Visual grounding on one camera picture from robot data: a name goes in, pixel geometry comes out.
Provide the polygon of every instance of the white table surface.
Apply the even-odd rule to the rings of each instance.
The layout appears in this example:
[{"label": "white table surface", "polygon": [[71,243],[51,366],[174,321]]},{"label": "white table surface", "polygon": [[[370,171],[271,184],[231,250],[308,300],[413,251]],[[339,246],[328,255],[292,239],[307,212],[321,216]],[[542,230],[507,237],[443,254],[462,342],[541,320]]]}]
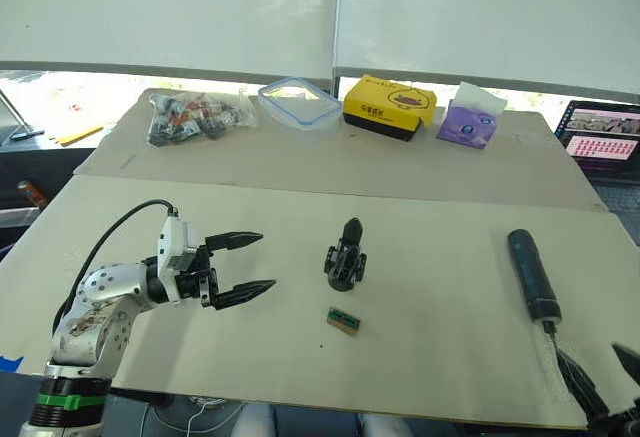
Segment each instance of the white table surface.
[{"label": "white table surface", "polygon": [[[276,278],[254,301],[198,302],[138,318],[114,385],[485,422],[577,426],[542,331],[530,323],[506,235],[531,231],[561,303],[561,346],[613,411],[637,397],[611,342],[640,349],[638,251],[605,212],[400,200],[75,176],[0,263],[0,355],[41,372],[51,320],[91,246],[134,205],[165,198],[201,237],[256,230],[264,240],[214,258],[220,286]],[[327,247],[358,216],[364,281],[332,290]],[[164,212],[147,209],[95,260],[155,252]],[[362,319],[329,326],[329,306]]]},{"label": "white table surface", "polygon": [[313,140],[255,105],[259,126],[216,141],[154,147],[145,91],[78,174],[375,197],[606,211],[582,172],[533,112],[505,112],[485,150],[436,138],[443,117],[403,142],[341,123]]}]

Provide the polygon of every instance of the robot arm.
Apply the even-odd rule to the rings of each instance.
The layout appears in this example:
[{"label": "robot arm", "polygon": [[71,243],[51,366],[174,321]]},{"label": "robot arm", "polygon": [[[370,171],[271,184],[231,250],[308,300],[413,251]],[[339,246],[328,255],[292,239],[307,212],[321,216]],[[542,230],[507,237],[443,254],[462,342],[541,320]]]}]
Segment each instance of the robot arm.
[{"label": "robot arm", "polygon": [[191,225],[170,209],[156,256],[102,266],[84,275],[71,305],[66,302],[59,312],[46,379],[20,436],[100,436],[106,396],[138,314],[188,298],[199,299],[203,307],[223,309],[267,291],[275,280],[248,282],[219,293],[210,263],[214,250],[244,247],[261,238],[253,232],[231,232],[207,237],[198,245]]}]

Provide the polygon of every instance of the small electronic component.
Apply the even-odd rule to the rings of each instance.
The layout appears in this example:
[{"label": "small electronic component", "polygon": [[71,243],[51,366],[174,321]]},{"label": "small electronic component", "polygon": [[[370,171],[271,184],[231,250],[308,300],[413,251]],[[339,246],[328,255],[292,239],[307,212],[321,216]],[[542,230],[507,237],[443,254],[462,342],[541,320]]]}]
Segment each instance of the small electronic component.
[{"label": "small electronic component", "polygon": [[329,308],[327,323],[351,336],[355,336],[360,330],[360,319],[335,307]]},{"label": "small electronic component", "polygon": [[337,291],[353,289],[364,277],[367,255],[360,252],[361,238],[362,224],[354,217],[345,224],[338,246],[329,247],[324,273],[329,277],[329,285]]}]

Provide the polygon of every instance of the plastic food container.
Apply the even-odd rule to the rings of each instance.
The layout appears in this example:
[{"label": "plastic food container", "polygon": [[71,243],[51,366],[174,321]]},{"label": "plastic food container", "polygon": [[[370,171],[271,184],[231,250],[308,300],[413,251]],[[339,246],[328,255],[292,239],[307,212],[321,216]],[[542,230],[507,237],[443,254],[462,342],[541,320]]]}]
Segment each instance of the plastic food container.
[{"label": "plastic food container", "polygon": [[338,99],[295,77],[260,89],[258,102],[278,122],[302,130],[331,127],[342,113]]}]

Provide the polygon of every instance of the purple tissue box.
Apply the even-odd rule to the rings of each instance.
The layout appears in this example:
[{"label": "purple tissue box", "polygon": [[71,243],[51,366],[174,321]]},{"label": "purple tissue box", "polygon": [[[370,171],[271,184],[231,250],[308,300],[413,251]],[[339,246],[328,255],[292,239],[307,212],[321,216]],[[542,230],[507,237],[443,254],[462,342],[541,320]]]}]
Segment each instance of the purple tissue box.
[{"label": "purple tissue box", "polygon": [[495,117],[464,107],[449,106],[447,116],[440,126],[438,138],[484,149],[497,127]]}]

